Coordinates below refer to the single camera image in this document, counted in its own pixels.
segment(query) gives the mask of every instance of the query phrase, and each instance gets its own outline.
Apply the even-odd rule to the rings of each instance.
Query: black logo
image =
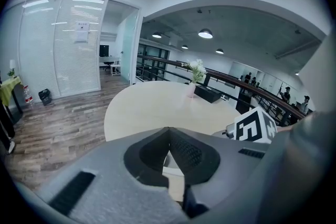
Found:
[[[274,122],[263,112],[265,127],[267,131],[267,138],[272,140],[275,134],[277,133],[276,126]]]
[[[237,122],[236,140],[255,141],[262,138],[258,111]]]

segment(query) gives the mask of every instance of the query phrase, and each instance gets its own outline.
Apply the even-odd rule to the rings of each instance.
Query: wooden floor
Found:
[[[11,176],[35,190],[52,173],[105,142],[106,109],[127,83],[100,70],[101,91],[36,104],[15,124],[16,143],[5,165]]]

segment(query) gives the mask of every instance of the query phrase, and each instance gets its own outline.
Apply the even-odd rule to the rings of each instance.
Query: chair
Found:
[[[104,65],[107,65],[105,71],[110,67],[111,64],[113,64],[113,62],[104,62]]]
[[[111,75],[120,75],[120,68],[121,68],[121,59],[118,59],[117,61],[114,61],[113,64],[110,65],[111,67]]]

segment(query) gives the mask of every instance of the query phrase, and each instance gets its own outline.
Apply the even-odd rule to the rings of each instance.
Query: trash can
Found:
[[[43,91],[40,91],[38,93],[38,96],[40,97],[43,105],[47,105],[47,104],[50,104],[52,99],[50,97],[50,91],[48,89],[45,89]]]

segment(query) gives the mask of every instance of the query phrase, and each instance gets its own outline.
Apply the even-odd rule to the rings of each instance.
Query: black box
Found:
[[[221,92],[215,89],[211,89],[211,88],[207,88],[207,87],[199,86],[199,85],[196,86],[195,94],[203,98],[204,100],[208,101],[209,103],[213,103],[217,101],[222,96]]]

